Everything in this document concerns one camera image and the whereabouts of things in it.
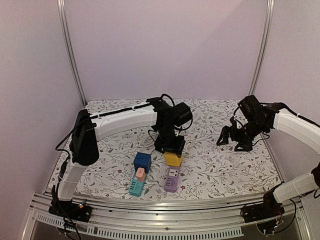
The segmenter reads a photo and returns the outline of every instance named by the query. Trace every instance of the ventilation grille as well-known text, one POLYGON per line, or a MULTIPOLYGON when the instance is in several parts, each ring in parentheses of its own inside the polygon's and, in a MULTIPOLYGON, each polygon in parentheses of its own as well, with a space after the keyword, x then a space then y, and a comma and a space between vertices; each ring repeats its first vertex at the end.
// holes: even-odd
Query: ventilation grille
MULTIPOLYGON (((63 228, 64 221, 61 217, 46 215, 43 213, 37 214, 39 222, 49 224, 55 227, 63 228)), ((207 231, 203 233, 138 233, 120 230, 111 230, 104 227, 87 226, 86 231, 78 229, 79 233, 108 238, 114 240, 222 240, 231 239, 243 236, 241 227, 233 227, 229 229, 207 231)))

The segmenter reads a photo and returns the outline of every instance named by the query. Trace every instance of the white wall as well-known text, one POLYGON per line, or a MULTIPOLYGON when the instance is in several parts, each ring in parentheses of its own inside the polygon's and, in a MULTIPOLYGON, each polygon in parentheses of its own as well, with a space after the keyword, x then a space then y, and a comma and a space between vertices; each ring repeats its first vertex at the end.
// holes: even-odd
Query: white wall
MULTIPOLYGON (((277 0, 267 51, 255 95, 262 102, 284 102, 320 123, 320 0, 277 0)), ((320 157, 284 133, 269 140, 287 180, 311 171, 320 157)), ((303 199, 314 239, 320 239, 320 202, 303 199)))
POLYGON ((86 97, 241 99, 267 1, 66 1, 86 97))
POLYGON ((81 108, 57 1, 0 1, 0 239, 17 240, 81 108))

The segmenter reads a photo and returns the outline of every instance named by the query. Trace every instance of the floral pattern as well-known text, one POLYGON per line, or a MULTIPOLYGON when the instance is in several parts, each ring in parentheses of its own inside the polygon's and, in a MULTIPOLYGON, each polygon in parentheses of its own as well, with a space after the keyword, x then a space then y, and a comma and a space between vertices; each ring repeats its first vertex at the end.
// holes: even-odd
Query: floral pattern
MULTIPOLYGON (((193 113, 193 124, 181 132, 193 144, 184 152, 178 190, 164 191, 168 171, 163 154, 153 148, 148 135, 149 127, 124 131, 98 142, 99 160, 88 167, 75 192, 92 197, 141 199, 148 201, 212 199, 265 192, 280 183, 276 168, 263 141, 251 152, 235 152, 235 142, 217 146, 221 129, 230 125, 230 117, 237 107, 236 100, 186 99, 193 113), (137 152, 151 154, 151 169, 141 197, 129 195, 134 174, 133 160, 137 152)), ((115 110, 140 103, 141 100, 90 101, 89 112, 115 110)), ((58 173, 66 155, 62 153, 48 184, 57 181, 58 173)))

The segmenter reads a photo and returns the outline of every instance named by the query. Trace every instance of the blue block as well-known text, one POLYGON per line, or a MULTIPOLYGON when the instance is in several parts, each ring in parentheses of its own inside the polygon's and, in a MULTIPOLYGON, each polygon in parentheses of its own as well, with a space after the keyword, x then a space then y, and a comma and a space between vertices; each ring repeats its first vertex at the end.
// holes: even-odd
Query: blue block
POLYGON ((151 166, 151 155, 138 152, 133 160, 133 165, 135 171, 137 171, 138 168, 144 168, 144 171, 147 174, 151 166))
POLYGON ((134 173, 134 176, 132 178, 130 187, 129 187, 129 194, 131 196, 135 196, 135 197, 140 197, 143 190, 144 190, 144 186, 145 186, 145 181, 138 181, 136 178, 136 173, 134 173))

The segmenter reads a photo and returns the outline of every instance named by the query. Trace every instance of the vertical metal post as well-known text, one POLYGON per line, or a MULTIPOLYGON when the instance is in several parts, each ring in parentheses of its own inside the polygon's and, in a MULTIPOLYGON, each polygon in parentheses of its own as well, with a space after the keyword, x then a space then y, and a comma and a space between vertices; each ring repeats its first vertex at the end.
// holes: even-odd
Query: vertical metal post
POLYGON ((273 17, 273 13, 274 13, 274 6, 275 6, 275 0, 268 0, 267 7, 266 7, 263 36, 262 36, 258 59, 257 59, 256 65, 254 68, 251 86, 250 86, 249 93, 248 93, 249 95, 254 94, 256 87, 257 87, 259 75, 261 72, 262 64, 263 64, 266 49, 267 49, 267 43, 268 43, 268 38, 269 38, 269 33, 270 33, 271 23, 272 23, 272 17, 273 17))
POLYGON ((58 11, 59 11, 59 17, 61 22, 65 48, 68 54, 73 79, 74 79, 75 86, 78 91, 81 103, 83 106, 85 106, 87 105, 87 100, 86 100, 85 92, 80 80, 80 75, 77 68, 74 50, 71 44, 71 38, 69 33, 68 21, 67 21, 67 13, 66 13, 66 7, 65 7, 65 0, 57 0, 57 4, 58 4, 58 11))

